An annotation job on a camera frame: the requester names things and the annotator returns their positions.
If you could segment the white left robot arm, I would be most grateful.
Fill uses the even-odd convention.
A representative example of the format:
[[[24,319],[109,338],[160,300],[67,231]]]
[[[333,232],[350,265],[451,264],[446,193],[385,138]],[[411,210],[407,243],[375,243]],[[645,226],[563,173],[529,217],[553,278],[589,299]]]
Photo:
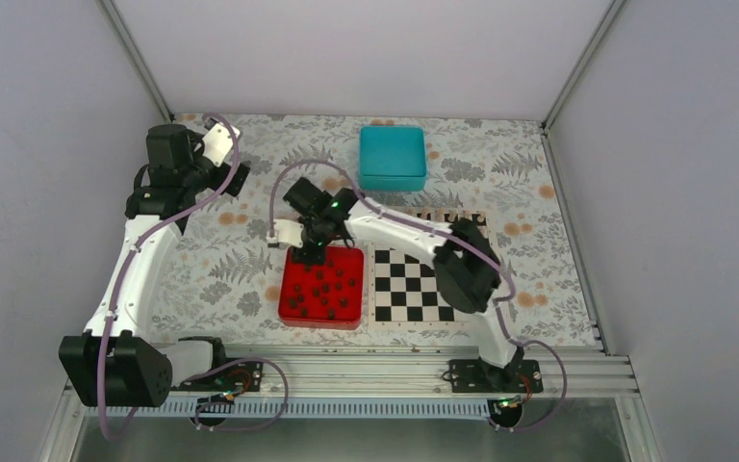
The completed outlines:
[[[156,348],[148,340],[154,297],[197,200],[235,197],[249,168],[238,160],[239,129],[211,117],[203,134],[176,123],[146,136],[147,162],[126,200],[120,255],[83,333],[63,337],[59,359],[88,407],[158,407],[191,377],[207,390],[229,376],[219,339],[189,337]]]

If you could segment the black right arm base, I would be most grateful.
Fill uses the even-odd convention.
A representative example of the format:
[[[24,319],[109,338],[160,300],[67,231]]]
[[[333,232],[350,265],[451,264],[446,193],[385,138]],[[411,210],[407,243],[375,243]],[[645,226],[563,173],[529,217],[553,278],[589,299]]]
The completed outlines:
[[[539,363],[518,356],[504,368],[482,359],[454,359],[441,379],[455,394],[495,394],[487,399],[488,418],[494,427],[512,428],[520,423],[524,405],[544,391]]]

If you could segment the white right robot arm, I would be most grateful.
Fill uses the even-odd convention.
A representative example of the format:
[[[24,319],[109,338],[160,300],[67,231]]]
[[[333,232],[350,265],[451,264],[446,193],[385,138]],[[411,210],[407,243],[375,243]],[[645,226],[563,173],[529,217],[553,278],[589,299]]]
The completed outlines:
[[[319,264],[326,247],[335,241],[378,244],[416,258],[434,271],[441,298],[471,316],[485,384],[505,392],[518,382],[520,368],[514,360],[518,348],[506,336],[495,296],[502,284],[511,292],[515,284],[471,220],[413,217],[386,208],[357,189],[342,188],[331,194],[306,178],[297,180],[283,200],[299,218],[271,218],[269,245],[289,246],[308,265]]]

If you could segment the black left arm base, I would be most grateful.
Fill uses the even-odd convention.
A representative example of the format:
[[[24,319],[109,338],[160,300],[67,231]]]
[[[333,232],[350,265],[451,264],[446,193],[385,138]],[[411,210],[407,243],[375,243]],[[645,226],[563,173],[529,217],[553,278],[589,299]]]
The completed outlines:
[[[238,396],[260,390],[265,363],[250,360],[229,366],[238,358],[228,355],[219,337],[182,337],[167,347],[164,355],[174,367],[172,390],[211,394],[200,398],[197,406],[209,402],[234,404]]]

